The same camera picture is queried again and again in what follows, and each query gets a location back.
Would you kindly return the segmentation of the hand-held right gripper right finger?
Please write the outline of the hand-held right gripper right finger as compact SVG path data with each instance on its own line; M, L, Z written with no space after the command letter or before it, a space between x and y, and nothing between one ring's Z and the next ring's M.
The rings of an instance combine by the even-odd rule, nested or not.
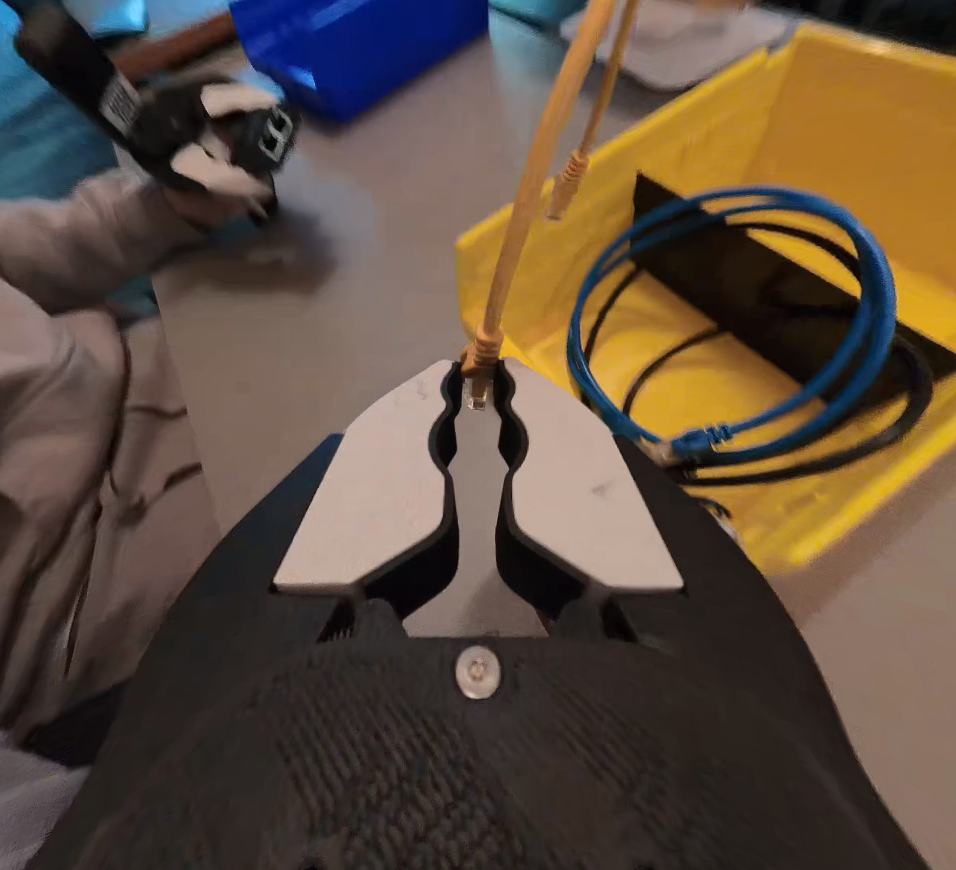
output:
M572 601L681 592L684 579L611 431L519 360L496 374L507 465L496 566L548 620Z

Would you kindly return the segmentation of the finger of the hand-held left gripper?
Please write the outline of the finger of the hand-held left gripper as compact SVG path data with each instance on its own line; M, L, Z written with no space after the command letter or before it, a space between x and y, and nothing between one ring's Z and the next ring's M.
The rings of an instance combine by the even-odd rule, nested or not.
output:
M244 82L205 84L200 89L200 101L212 120L251 114L280 105L280 97L275 93Z
M171 159L179 177L197 183L206 192L233 198L269 198L272 185L225 159L212 156L205 147L191 143Z

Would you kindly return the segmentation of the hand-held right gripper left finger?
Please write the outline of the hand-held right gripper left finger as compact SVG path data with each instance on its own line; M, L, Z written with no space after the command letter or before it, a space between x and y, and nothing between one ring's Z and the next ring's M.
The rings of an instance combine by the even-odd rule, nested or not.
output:
M458 365L441 360L367 407L341 436L272 578L285 596L383 600L414 613L458 567Z

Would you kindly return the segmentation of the black ethernet splitter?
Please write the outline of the black ethernet splitter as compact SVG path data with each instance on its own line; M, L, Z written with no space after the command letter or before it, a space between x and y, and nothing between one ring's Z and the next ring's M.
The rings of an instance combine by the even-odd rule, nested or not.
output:
M233 132L233 162L251 174L277 172L293 149L298 123L283 103L243 114Z

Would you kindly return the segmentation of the yellow plastic bin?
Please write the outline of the yellow plastic bin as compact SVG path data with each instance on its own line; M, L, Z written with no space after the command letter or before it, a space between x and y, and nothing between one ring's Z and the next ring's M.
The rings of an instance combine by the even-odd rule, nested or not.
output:
M594 153L560 222L537 221L504 314L504 356L567 391L568 320L589 267L631 225L638 174L683 197L771 184L819 194L875 234L898 290L901 327L942 347L926 416L901 444L802 481L714 489L767 576L803 570L954 448L954 59L803 25L663 106ZM642 275L595 350L615 401L646 363L708 325L670 278ZM681 355L640 394L635 418L658 434L738 422L789 398L791 381L731 337Z

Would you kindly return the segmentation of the person's left forearm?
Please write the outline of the person's left forearm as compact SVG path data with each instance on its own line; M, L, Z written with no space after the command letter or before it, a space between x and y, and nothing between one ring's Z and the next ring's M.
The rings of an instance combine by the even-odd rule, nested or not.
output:
M2 201L2 283L48 313L71 312L204 239L159 184L113 170L64 199Z

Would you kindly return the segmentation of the grey desk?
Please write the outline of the grey desk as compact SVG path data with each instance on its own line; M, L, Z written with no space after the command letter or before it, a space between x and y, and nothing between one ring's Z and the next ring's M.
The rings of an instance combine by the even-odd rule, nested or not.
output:
M259 246L154 278L221 533L367 405L460 355L453 246L506 205L565 44L489 35L341 133L300 129ZM954 453L772 585L858 757L934 868L954 868Z

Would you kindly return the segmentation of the person's left hand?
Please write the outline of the person's left hand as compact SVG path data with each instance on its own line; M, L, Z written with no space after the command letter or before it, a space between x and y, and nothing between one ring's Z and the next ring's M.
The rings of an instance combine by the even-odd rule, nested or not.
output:
M251 198L168 187L162 187L161 191L173 211L200 231L215 231L240 220L261 226L278 209L274 180L269 180L268 194Z

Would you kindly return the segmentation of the blue plastic bin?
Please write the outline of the blue plastic bin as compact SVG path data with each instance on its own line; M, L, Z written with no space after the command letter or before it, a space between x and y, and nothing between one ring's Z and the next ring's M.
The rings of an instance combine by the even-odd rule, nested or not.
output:
M235 0L248 62L303 111L344 124L486 36L488 0Z

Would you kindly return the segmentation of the black bin divider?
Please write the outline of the black bin divider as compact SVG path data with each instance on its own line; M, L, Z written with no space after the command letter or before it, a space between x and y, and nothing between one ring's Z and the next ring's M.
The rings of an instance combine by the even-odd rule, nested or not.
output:
M851 293L748 233L720 232L716 224L637 263L798 386L830 362L857 305Z

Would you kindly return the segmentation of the person's grey clothing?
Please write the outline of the person's grey clothing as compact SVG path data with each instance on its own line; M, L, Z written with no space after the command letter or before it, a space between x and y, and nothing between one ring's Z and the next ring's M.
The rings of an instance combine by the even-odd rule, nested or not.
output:
M219 539L161 322L51 315L2 286L2 868L84 777L36 728L112 697Z

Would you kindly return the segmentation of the grey stand base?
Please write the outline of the grey stand base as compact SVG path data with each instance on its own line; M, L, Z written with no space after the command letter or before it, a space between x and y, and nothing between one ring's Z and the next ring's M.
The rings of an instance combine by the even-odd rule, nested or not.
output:
M755 0L641 0L619 69L643 87L693 87L762 49L786 44L797 15Z

